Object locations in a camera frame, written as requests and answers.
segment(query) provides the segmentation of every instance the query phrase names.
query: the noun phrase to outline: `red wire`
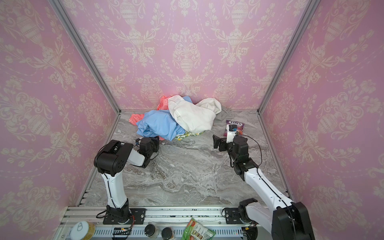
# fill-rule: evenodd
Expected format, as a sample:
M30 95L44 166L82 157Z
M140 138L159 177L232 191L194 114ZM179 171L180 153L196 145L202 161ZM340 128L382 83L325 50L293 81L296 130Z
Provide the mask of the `red wire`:
M132 228L133 228L133 225L135 224L135 216L132 215L132 217L133 217L133 221L132 221L132 224L131 224L131 230L132 230Z

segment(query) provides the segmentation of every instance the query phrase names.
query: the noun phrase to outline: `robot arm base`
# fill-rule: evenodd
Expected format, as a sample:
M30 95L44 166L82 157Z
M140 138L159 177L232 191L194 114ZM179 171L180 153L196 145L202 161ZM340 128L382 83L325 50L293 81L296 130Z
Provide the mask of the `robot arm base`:
M273 240L314 240L308 210L301 202L270 212L257 200L247 199L240 202L239 212L244 222L257 222L271 233Z
M107 205L106 217L103 224L126 224L131 217L128 199L121 208L114 208Z

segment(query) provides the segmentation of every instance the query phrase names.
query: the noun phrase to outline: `metal corner post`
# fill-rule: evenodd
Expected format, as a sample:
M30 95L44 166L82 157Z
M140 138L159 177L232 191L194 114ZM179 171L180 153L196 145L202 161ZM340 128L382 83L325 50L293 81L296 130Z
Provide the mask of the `metal corner post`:
M294 34L292 35L292 38L288 44L288 47L284 52L284 55L283 55L283 57L279 63L279 66L276 69L275 75L272 78L271 84L268 86L267 91L265 93L265 96L264 96L264 98L260 104L259 109L258 109L258 113L259 113L258 118L259 118L260 124L262 126L262 129L263 129L265 138L267 140L267 143L270 147L273 160L276 164L277 170L279 172L279 175L281 177L281 180L283 182L284 187L287 188L287 191L290 195L290 198L294 201L295 201L295 196L293 195L292 189L289 185L289 182L287 181L286 175L284 173L284 170L283 170L281 163L280 163L280 160L278 158L278 154L276 152L276 149L273 146L271 136L268 132L268 129L266 127L266 124L265 124L265 121L263 118L263 113L264 113L264 110L266 109L266 106L268 104L269 99L271 98L271 96L273 94L274 89L277 87L279 79L281 78L281 76L282 76L286 66L288 65L288 62L289 62L290 58L292 57L297 45L299 44L300 39L303 36L303 34L304 34L304 32L305 32L305 30L306 30L306 28L307 28L307 26L308 26L308 24L312 18L317 6L319 5L319 2L320 2L320 0L309 0L308 1L308 4L304 10L304 13L301 16L300 21L296 26Z
M263 100L260 104L260 107L258 110L259 110L259 113L261 115L263 114L263 112L267 106L267 103L268 103L269 99L271 98L272 93L273 93L274 89L276 88L281 75L284 72L285 67L288 65L290 58L292 57L297 45L299 44L299 41L300 41L301 37L303 36L304 31L306 30L315 10L317 8L317 5L319 5L319 2L320 2L320 0L309 0L308 1L308 4L304 10L304 13L301 16L300 21L297 24L296 29L292 35L291 41L289 42L288 47L285 50L284 55L283 55L283 57L279 63L279 66L276 69L276 72L272 78L271 84L268 86L268 88L265 92L265 95L263 97Z
M111 91L109 90L107 84L104 82L103 77L101 76L99 70L97 69L95 63L93 62L91 55L89 54L87 48L85 47L83 41L81 40L81 37L79 33L77 32L74 24L72 23L71 19L69 18L64 6L62 5L60 0L48 0L48 2L51 4L53 10L55 11L57 17L59 18L60 22L64 26L66 32L68 33L69 37L72 39L73 44L76 46L77 50L79 51L80 55L82 56L84 62L87 64L90 72L94 76L95 80L99 84L101 90L103 91L105 97L108 99L108 102L116 112L116 114L120 113L120 107L113 97Z
M111 129L109 131L109 134L108 134L107 138L105 139L104 144L107 144L112 139L112 136L113 136L113 134L115 132L115 129L116 129L118 123L119 123L119 120L120 120L120 114L117 114L116 118L115 118L115 120L113 122L113 125L111 126ZM84 194L91 188L92 182L93 182L96 174L97 174L97 168L96 167L92 167L92 170L89 173L87 181L85 182L84 187L83 187L83 189L80 192L80 195L79 195L79 197L78 197L78 199L76 201L76 205L75 206L78 207L78 206L80 206L80 204L82 204L82 201L84 199Z

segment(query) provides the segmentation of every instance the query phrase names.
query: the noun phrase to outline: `white cloth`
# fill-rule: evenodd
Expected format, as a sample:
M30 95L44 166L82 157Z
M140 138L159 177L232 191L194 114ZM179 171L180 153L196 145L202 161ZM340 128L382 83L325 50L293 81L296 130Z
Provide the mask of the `white cloth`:
M175 121L187 132L211 130L221 104L214 98L206 98L194 105L179 95L168 98L168 109Z

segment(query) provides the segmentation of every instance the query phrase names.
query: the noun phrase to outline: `mounting plate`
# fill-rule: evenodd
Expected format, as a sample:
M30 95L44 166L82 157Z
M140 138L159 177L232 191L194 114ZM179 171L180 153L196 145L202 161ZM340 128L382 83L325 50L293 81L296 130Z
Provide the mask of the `mounting plate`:
M135 222L134 222L135 225L142 225L144 223L146 209L132 209L132 208L130 208L129 211L135 217ZM103 220L103 224L104 225L119 224L118 223L119 220L120 220L119 218L114 218L112 216L106 216ZM125 224L130 225L131 221L132 220L129 219L128 222L126 222Z
M244 224L240 219L238 208L224 208L225 222L227 224Z

